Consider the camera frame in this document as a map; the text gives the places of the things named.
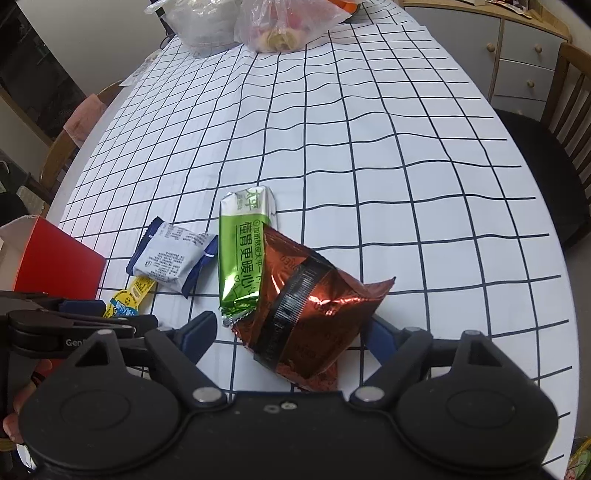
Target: copper foil wrapper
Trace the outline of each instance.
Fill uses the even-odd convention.
[[[301,388],[336,390],[337,357],[370,321],[394,278],[364,285],[267,225],[264,242],[258,304],[234,332],[255,359]]]

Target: green and white wrapper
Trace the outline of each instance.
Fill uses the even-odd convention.
[[[220,202],[220,310],[227,327],[256,308],[265,254],[263,223],[277,228],[275,199],[268,187],[229,193]]]

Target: table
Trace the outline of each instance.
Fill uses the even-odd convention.
[[[490,105],[395,4],[365,3],[351,24],[291,54],[240,46],[194,59],[176,39],[74,163],[81,174],[59,225],[108,259],[99,298],[128,284],[125,266],[154,217],[216,231],[220,198],[267,185],[281,232],[364,282],[397,276],[383,318],[437,338],[492,337],[554,401],[547,467],[564,473],[577,329],[550,216]],[[142,309],[179,327],[217,311],[217,294],[214,266],[188,300],[159,288]],[[198,366],[229,393],[292,388],[221,324]],[[339,387],[350,393],[377,367],[354,344]]]

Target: red box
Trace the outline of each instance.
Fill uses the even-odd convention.
[[[44,218],[0,227],[0,242],[0,290],[95,299],[106,260]]]

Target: white plastic bag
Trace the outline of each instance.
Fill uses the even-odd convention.
[[[236,45],[234,25],[238,0],[158,0],[145,9],[154,13],[165,4],[164,19],[196,57],[209,57]]]
[[[255,51],[296,51],[349,16],[329,0],[243,0],[234,39]]]

